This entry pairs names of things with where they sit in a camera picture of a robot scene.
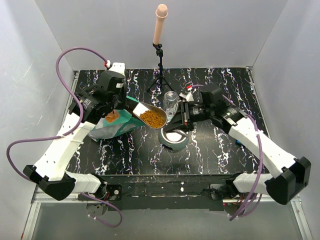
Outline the silver metal scoop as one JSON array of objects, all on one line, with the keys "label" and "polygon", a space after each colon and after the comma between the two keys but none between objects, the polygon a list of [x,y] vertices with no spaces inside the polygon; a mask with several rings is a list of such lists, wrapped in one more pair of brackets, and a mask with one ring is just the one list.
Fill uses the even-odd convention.
[{"label": "silver metal scoop", "polygon": [[133,104],[132,113],[135,117],[152,129],[162,129],[162,131],[166,134],[177,133],[184,137],[188,136],[183,130],[177,128],[169,129],[167,124],[167,114],[161,108],[144,102],[139,102],[137,104]]}]

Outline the green pet food bag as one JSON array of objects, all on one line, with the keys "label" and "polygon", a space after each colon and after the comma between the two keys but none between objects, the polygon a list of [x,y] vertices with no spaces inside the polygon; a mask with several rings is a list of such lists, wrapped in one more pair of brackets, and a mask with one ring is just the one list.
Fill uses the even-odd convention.
[{"label": "green pet food bag", "polygon": [[106,117],[101,118],[88,136],[97,142],[118,137],[144,125],[127,109],[115,109]]}]

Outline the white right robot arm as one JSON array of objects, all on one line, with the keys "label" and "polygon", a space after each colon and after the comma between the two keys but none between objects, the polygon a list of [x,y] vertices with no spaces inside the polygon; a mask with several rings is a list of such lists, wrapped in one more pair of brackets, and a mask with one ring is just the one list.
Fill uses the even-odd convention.
[{"label": "white right robot arm", "polygon": [[222,89],[216,85],[201,86],[201,101],[192,95],[180,94],[181,101],[174,117],[161,129],[162,144],[175,149],[177,141],[167,135],[176,133],[187,137],[197,122],[210,120],[212,124],[239,141],[254,154],[268,173],[236,173],[225,181],[223,193],[237,199],[243,193],[270,196],[281,205],[286,205],[309,183],[311,162],[297,158],[275,144],[258,129],[239,107],[227,102]]}]

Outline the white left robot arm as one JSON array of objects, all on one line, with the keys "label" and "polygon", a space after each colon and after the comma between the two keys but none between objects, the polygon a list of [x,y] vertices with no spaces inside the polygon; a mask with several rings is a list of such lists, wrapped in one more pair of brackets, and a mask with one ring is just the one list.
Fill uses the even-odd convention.
[{"label": "white left robot arm", "polygon": [[95,200],[106,196],[105,182],[95,174],[72,173],[66,170],[84,138],[97,123],[116,107],[126,104],[125,66],[114,63],[103,71],[95,85],[78,91],[69,111],[43,156],[23,173],[47,195],[61,201],[71,193],[89,193]]}]

